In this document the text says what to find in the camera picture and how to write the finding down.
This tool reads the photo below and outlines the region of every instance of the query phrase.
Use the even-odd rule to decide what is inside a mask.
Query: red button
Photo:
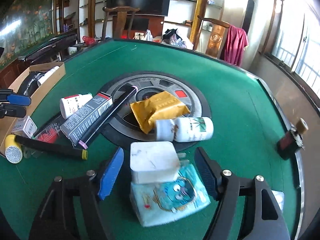
[[[183,92],[182,90],[176,90],[175,93],[176,93],[176,95],[178,96],[178,98],[186,98],[186,97],[188,97],[188,96],[186,95],[186,93]]]

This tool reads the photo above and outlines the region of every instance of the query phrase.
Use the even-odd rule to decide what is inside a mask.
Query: painted wall mural
[[[52,0],[15,0],[0,29],[0,69],[52,38],[52,32]]]

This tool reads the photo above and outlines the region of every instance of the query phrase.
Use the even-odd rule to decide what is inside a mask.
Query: black clamp
[[[219,201],[203,240],[229,239],[238,196],[246,196],[238,239],[290,240],[280,207],[263,176],[247,179],[222,170],[202,147],[195,151],[195,163],[208,194]]]
[[[5,116],[25,117],[27,110],[24,106],[31,104],[31,98],[17,95],[12,89],[0,89],[0,103],[0,119]]]
[[[99,202],[110,194],[122,166],[124,152],[118,148],[111,160],[79,178],[56,176],[33,220],[29,240],[80,240],[73,197],[79,196],[84,223],[90,240],[113,240],[103,222]]]

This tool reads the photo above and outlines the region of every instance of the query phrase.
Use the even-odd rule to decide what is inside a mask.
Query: yellow snack packet
[[[155,94],[149,99],[130,104],[141,130],[148,134],[155,127],[156,120],[174,119],[189,114],[187,106],[167,91]]]

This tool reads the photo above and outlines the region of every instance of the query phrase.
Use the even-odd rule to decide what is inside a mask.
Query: black pen
[[[90,143],[97,137],[103,126],[110,122],[111,119],[118,113],[123,105],[125,105],[130,98],[138,91],[136,86],[132,86],[124,92],[84,133],[78,145],[82,146],[85,150]]]

